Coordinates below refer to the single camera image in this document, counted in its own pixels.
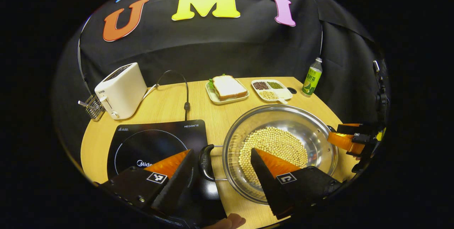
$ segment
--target sandwich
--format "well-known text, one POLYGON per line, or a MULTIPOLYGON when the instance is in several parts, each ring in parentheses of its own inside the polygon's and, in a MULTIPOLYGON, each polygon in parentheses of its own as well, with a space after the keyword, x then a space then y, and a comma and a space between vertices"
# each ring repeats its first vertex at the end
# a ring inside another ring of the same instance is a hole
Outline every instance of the sandwich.
POLYGON ((210 79, 209 85, 221 101, 245 97, 248 94, 248 90, 238 80, 226 74, 213 77, 210 79))

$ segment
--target stainless steel pot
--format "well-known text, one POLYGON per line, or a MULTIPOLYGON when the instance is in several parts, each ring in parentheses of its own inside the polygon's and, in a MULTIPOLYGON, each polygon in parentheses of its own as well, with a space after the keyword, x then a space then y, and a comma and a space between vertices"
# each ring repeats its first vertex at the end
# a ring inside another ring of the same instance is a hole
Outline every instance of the stainless steel pot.
POLYGON ((224 145, 208 145, 199 154, 199 169, 208 180, 228 180, 243 197, 253 202, 268 205, 260 186, 250 184, 238 164, 242 143, 248 134, 257 129, 274 126, 286 130, 300 139, 308 151, 306 166, 316 166, 332 175, 337 166, 338 149, 326 139, 330 129, 320 119, 300 108, 287 105, 264 105, 244 113, 232 125, 224 145), (210 151, 222 147, 222 164, 227 179, 214 179, 211 169, 210 151))

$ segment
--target black power cord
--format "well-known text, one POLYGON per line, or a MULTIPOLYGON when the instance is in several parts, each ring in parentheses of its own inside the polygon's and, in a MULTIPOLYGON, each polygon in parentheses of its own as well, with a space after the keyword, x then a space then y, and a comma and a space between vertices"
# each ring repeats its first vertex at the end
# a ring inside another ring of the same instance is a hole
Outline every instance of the black power cord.
POLYGON ((161 81, 161 78, 164 77, 164 75, 167 73, 167 72, 175 72, 176 74, 179 74, 181 77, 183 77, 183 80, 184 82, 186 83, 186 103, 184 104, 184 110, 185 110, 185 113, 184 113, 184 120, 187 121, 188 120, 188 110, 191 109, 191 105, 189 104, 189 88, 188 88, 188 82, 186 81, 186 78, 183 76, 183 74, 181 74, 180 72, 178 71, 175 71, 173 69, 169 69, 168 71, 164 72, 161 77, 159 77, 159 79, 157 80, 157 84, 156 84, 156 89, 159 87, 159 82, 161 81))

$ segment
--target toaster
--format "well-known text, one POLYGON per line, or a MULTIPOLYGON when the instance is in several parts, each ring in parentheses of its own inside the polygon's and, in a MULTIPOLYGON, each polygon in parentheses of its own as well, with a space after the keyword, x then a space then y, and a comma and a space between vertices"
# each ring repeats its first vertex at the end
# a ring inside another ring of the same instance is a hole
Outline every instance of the toaster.
POLYGON ((115 120, 130 118, 146 96, 146 84, 136 62, 119 67, 94 89, 106 112, 115 120))

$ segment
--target yellow letter m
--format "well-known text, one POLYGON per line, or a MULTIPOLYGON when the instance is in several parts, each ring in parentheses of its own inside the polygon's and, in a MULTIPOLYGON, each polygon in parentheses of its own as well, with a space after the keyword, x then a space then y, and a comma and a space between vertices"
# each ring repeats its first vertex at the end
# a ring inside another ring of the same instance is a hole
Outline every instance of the yellow letter m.
POLYGON ((240 12, 237 11, 235 0, 179 0, 177 13, 172 16, 172 20, 178 21, 181 19, 191 19, 195 13, 191 11, 191 4, 197 12, 205 17, 216 4, 216 9, 213 15, 216 17, 240 17, 240 12))

